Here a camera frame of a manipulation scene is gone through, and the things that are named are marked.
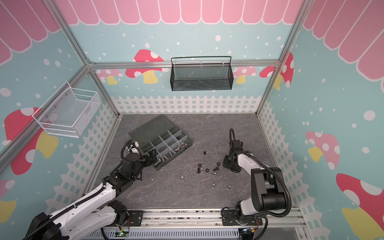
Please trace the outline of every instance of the white picket fence graphic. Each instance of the white picket fence graphic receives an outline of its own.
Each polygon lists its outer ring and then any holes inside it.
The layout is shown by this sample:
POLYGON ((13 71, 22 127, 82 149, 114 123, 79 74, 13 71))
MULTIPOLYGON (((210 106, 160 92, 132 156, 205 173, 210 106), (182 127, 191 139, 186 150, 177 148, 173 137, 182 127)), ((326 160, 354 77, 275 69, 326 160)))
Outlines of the white picket fence graphic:
POLYGON ((96 165, 100 150, 115 119, 108 105, 103 104, 99 113, 100 115, 96 116, 96 122, 92 122, 92 129, 86 129, 88 137, 83 137, 83 145, 78 145, 79 153, 73 154, 73 163, 67 164, 67 174, 60 175, 61 185, 53 187, 55 196, 45 201, 48 205, 46 214, 59 210, 80 198, 79 194, 96 165))
POLYGON ((243 96, 239 98, 235 96, 231 98, 230 96, 223 98, 215 98, 215 96, 208 98, 204 96, 200 98, 153 98, 152 96, 147 99, 142 97, 126 97, 123 99, 119 97, 118 99, 112 97, 112 101, 115 104, 116 108, 120 113, 254 113, 259 107, 261 96, 254 98, 246 98, 243 96))
POLYGON ((281 134, 281 127, 278 127, 278 120, 275 120, 272 109, 270 103, 266 102, 259 116, 275 163, 283 171, 285 184, 293 200, 292 204, 301 209, 313 239, 329 240, 328 235, 331 231, 321 224, 320 219, 323 214, 316 211, 313 206, 315 198, 310 197, 307 192, 309 185, 302 181, 303 173, 297 170, 298 162, 292 159, 293 152, 288 150, 289 143, 284 141, 285 135, 281 134))

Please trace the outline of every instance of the white wire basket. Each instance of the white wire basket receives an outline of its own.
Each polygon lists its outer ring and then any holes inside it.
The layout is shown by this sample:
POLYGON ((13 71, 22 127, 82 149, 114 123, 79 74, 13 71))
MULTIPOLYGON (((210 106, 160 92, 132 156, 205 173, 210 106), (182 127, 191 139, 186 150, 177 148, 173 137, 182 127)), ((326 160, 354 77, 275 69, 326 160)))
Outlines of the white wire basket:
POLYGON ((32 117, 51 135, 79 138, 99 109, 98 92, 68 87, 45 109, 42 107, 32 117))

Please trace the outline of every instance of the black wire basket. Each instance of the black wire basket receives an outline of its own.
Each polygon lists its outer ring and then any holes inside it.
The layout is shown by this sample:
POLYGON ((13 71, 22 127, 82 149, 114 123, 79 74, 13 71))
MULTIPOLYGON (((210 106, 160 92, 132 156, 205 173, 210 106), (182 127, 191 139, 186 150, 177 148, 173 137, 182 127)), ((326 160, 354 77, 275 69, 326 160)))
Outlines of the black wire basket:
POLYGON ((171 58, 172 91, 231 90, 230 56, 171 58))

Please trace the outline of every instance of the gray marble surface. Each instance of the gray marble surface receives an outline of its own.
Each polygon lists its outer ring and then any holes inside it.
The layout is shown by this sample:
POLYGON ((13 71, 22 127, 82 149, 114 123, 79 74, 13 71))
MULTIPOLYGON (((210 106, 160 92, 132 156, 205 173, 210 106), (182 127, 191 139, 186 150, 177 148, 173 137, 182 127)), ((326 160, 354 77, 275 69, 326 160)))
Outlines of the gray marble surface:
MULTIPOLYGON (((120 161, 120 150, 130 139, 128 132, 156 117, 124 115, 101 167, 96 183, 106 176, 120 161)), ((173 161, 156 171, 150 166, 143 170, 143 181, 135 181, 117 197, 129 208, 150 207, 234 207, 236 202, 251 196, 251 177, 245 170, 233 173, 220 166, 217 176, 213 168, 223 162, 229 151, 229 129, 235 130, 236 139, 243 148, 259 160, 274 166, 255 114, 167 114, 193 141, 173 161), (210 172, 197 174, 198 164, 210 172)))

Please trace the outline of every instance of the red mushroom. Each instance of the red mushroom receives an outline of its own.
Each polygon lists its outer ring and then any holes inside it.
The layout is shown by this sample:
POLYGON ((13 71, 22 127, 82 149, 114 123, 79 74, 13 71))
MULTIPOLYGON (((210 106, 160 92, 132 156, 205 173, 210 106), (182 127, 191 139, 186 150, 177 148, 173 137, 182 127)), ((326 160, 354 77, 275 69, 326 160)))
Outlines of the red mushroom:
MULTIPOLYGON (((285 82, 285 86, 289 88, 293 78, 293 67, 294 67, 293 55, 292 53, 289 53, 287 61, 285 62, 283 69, 281 70, 279 76, 277 77, 277 81, 275 82, 275 85, 274 85, 277 91, 280 90, 280 84, 283 79, 285 82)), ((266 78, 266 77, 272 76, 272 73, 273 73, 273 67, 268 66, 260 72, 260 77, 266 78)))
POLYGON ((235 83, 237 84, 243 84, 245 83, 245 76, 256 76, 257 71, 255 67, 238 67, 235 68, 233 71, 233 76, 237 77, 237 80, 235 83))
POLYGON ((114 76, 123 76, 123 74, 118 69, 98 69, 96 73, 103 83, 105 82, 105 79, 107 79, 107 83, 109 85, 116 85, 118 83, 114 76))
POLYGON ((307 132, 306 137, 308 142, 314 145, 313 148, 308 149, 312 160, 318 162, 324 155, 329 168, 334 170, 340 160, 340 147, 336 137, 321 132, 307 132))
MULTIPOLYGON (((133 59, 133 62, 163 62, 164 60, 159 57, 156 53, 149 51, 147 49, 141 49, 137 52, 136 56, 133 59)), ((127 75, 130 78, 135 78, 143 74, 144 76, 144 83, 146 84, 153 84, 157 83, 159 80, 155 76, 156 71, 161 72, 168 72, 168 68, 147 68, 147 69, 127 69, 125 72, 125 75, 127 75)))
MULTIPOLYGON (((5 135, 7 137, 6 144, 12 141, 25 125, 33 119, 32 114, 36 110, 38 110, 38 108, 23 108, 14 111, 5 118, 4 127, 5 135)), ((42 152, 45 158, 49 158, 57 148, 58 144, 59 139, 57 137, 48 135, 43 129, 40 129, 11 162, 13 173, 21 175, 29 170, 32 166, 36 149, 42 152)))
MULTIPOLYGON (((0 199, 13 187, 14 180, 0 180, 0 199)), ((0 201, 0 223, 5 223, 16 208, 16 201, 0 201)))
POLYGON ((340 190, 358 208, 342 208, 341 211, 352 231, 361 240, 384 236, 384 191, 369 183, 346 174, 336 175, 340 190))

